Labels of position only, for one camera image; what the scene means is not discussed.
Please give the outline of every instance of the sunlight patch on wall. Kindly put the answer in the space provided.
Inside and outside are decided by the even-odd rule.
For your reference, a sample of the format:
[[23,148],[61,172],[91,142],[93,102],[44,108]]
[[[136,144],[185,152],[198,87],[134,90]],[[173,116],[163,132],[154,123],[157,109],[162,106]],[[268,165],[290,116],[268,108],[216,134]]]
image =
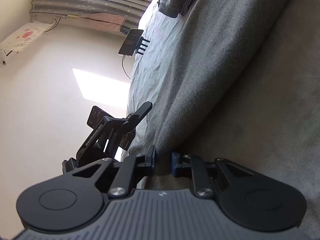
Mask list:
[[126,109],[130,84],[76,68],[72,71],[85,99]]

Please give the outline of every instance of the silver bolt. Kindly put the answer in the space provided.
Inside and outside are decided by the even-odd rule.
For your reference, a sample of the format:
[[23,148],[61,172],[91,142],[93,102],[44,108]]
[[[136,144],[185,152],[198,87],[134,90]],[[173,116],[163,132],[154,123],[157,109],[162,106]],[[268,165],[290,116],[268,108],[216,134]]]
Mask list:
[[114,187],[110,190],[110,194],[113,196],[121,196],[125,194],[125,189],[123,187]]
[[197,191],[197,194],[201,197],[207,197],[213,193],[212,189],[210,188],[201,188]]

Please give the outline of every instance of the ribbed cover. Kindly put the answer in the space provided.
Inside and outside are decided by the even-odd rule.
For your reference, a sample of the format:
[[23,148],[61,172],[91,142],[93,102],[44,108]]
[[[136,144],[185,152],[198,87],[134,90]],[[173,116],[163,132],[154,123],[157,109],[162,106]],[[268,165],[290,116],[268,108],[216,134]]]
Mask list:
[[304,240],[297,228],[260,233],[236,225],[211,200],[183,190],[136,190],[133,196],[112,201],[103,215],[79,231],[46,235],[26,230],[17,240]]

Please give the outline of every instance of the phone screen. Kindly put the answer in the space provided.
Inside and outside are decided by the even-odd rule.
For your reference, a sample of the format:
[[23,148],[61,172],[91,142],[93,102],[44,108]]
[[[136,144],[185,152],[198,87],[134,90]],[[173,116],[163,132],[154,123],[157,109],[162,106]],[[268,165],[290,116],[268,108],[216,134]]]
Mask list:
[[142,34],[143,30],[130,29],[118,54],[131,57]]

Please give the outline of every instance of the white logo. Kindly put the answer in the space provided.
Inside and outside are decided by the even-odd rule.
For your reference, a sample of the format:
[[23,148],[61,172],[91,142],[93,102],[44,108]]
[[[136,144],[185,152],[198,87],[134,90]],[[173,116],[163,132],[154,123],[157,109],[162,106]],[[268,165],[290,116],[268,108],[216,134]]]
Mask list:
[[159,193],[159,196],[164,197],[164,196],[167,195],[167,194],[168,194],[168,193],[162,191],[162,192]]

